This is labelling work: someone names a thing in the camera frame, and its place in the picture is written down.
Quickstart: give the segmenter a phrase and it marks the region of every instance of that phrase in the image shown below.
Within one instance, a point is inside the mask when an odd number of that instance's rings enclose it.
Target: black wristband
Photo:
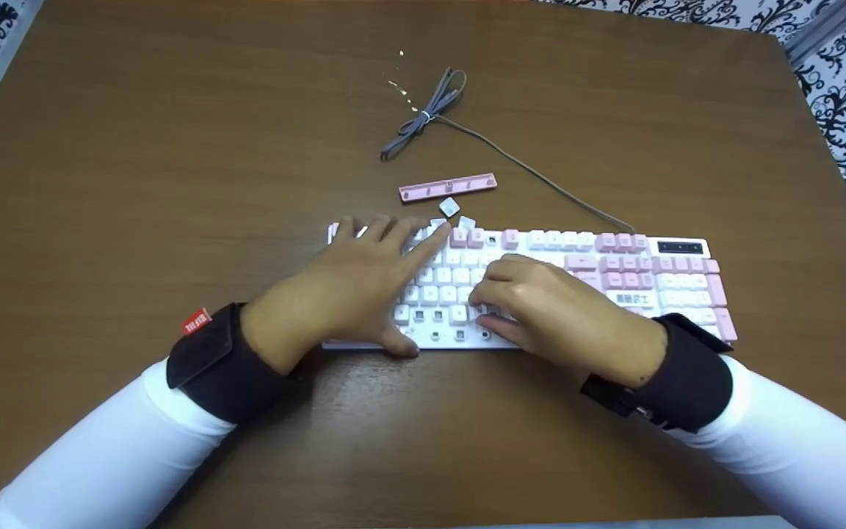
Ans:
[[[256,417],[296,387],[250,348],[239,322],[242,306],[229,304],[182,336],[165,372],[169,388],[181,388],[205,411],[233,424]]]

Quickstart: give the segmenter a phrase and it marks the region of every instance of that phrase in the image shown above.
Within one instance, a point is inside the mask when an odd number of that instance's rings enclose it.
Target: wooden table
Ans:
[[[0,87],[0,488],[339,215],[437,215],[397,185],[493,171],[459,198],[481,225],[608,231],[442,125],[378,161],[447,66],[454,120],[646,234],[707,238],[738,357],[846,418],[846,189],[772,37],[545,4],[49,0]],[[161,525],[766,512],[528,355],[321,360]]]

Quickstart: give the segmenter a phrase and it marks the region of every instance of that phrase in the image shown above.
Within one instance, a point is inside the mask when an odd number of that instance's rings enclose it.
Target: gray cable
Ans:
[[[456,77],[456,75],[460,75],[463,81],[461,81],[460,87],[452,88],[452,90],[450,90],[449,83],[453,80],[453,77]],[[394,156],[397,156],[397,154],[399,154],[400,151],[408,143],[410,143],[410,140],[413,139],[414,135],[423,133],[423,128],[426,127],[430,121],[439,121],[439,123],[445,123],[446,125],[462,131],[463,133],[472,135],[472,137],[479,138],[479,140],[484,141],[489,144],[490,147],[494,148],[494,150],[498,151],[498,153],[500,153],[503,157],[513,161],[517,165],[520,165],[521,168],[540,178],[544,184],[550,185],[550,187],[553,187],[554,190],[558,191],[558,193],[564,195],[564,197],[570,198],[571,201],[583,209],[608,220],[609,222],[622,228],[622,230],[628,231],[629,234],[635,233],[635,228],[632,228],[632,225],[628,224],[628,222],[625,222],[618,217],[613,217],[613,215],[609,215],[607,212],[602,211],[588,202],[581,201],[580,198],[575,197],[575,195],[570,191],[564,190],[563,187],[560,187],[560,185],[554,183],[553,180],[544,176],[540,171],[536,170],[536,168],[532,168],[530,165],[522,162],[518,158],[515,158],[513,155],[508,154],[503,148],[498,147],[494,141],[491,141],[489,138],[484,137],[484,135],[479,134],[472,129],[463,127],[463,125],[443,116],[442,112],[449,110],[451,105],[455,104],[461,95],[463,95],[463,90],[466,88],[467,80],[468,77],[464,71],[446,68],[446,73],[443,73],[443,77],[440,78],[439,83],[436,85],[436,91],[434,91],[433,97],[430,98],[430,103],[427,103],[426,107],[423,107],[423,110],[421,110],[419,115],[413,118],[413,120],[409,120],[407,123],[400,125],[400,128],[397,130],[397,137],[387,144],[385,148],[380,150],[380,161],[383,162],[390,160]]]

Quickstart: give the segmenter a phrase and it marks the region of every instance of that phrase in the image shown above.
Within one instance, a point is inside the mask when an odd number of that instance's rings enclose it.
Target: arm sleeve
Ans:
[[[90,412],[0,492],[0,529],[145,527],[234,428],[165,381],[167,359]]]
[[[733,392],[714,422],[670,430],[800,528],[846,528],[846,422],[723,357]]]

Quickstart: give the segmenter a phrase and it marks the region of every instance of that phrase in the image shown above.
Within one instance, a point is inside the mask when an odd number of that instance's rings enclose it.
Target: white keyboard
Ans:
[[[331,242],[338,224],[328,227]],[[432,234],[413,236],[407,251]],[[496,308],[469,307],[467,299],[485,268],[506,253],[550,262],[603,292],[611,301],[647,317],[679,312],[725,342],[736,329],[707,241],[589,231],[464,230],[453,228],[449,243],[408,285],[394,307],[394,321],[420,349],[513,349],[474,322]],[[375,348],[358,342],[326,342],[329,349]]]

